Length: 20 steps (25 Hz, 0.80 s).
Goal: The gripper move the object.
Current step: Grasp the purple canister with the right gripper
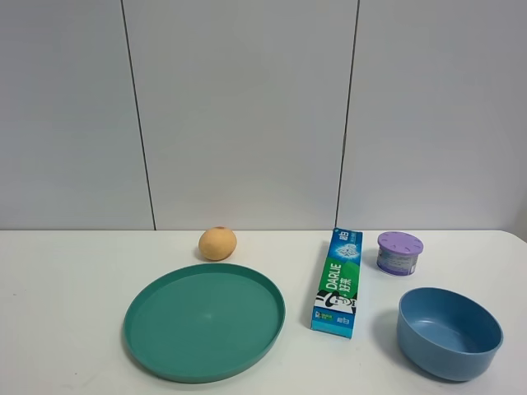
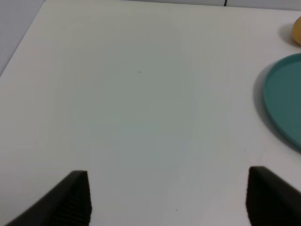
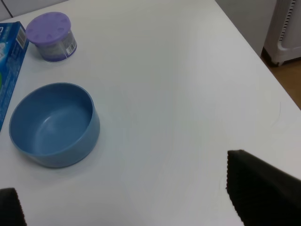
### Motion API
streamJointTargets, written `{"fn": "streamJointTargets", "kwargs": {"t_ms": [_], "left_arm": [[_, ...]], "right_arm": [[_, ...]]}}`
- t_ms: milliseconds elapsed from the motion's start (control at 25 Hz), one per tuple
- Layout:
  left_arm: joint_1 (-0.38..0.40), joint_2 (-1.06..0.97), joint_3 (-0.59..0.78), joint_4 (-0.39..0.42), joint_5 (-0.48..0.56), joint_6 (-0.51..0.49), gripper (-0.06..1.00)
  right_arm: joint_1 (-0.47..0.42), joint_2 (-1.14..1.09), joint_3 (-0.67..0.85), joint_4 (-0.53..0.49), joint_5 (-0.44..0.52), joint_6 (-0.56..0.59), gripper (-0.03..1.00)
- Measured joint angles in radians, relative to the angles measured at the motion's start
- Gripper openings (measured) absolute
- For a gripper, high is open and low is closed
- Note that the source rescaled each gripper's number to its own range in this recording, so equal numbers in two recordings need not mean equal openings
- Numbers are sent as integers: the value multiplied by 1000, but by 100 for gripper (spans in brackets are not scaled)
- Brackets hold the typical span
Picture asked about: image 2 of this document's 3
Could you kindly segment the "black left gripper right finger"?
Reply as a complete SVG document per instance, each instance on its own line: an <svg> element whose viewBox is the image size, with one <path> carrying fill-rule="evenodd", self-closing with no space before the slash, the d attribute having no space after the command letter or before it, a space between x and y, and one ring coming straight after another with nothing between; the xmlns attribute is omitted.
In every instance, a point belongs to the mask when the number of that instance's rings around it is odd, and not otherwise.
<svg viewBox="0 0 301 226"><path fill-rule="evenodd" d="M249 168L246 209L253 226L299 226L301 193L263 166Z"/></svg>

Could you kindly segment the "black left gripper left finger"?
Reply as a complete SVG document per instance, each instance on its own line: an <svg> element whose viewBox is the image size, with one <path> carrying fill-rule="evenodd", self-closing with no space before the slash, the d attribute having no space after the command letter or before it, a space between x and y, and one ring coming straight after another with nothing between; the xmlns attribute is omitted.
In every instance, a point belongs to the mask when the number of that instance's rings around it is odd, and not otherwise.
<svg viewBox="0 0 301 226"><path fill-rule="evenodd" d="M88 173L75 170L8 223L9 226L88 226L91 196Z"/></svg>

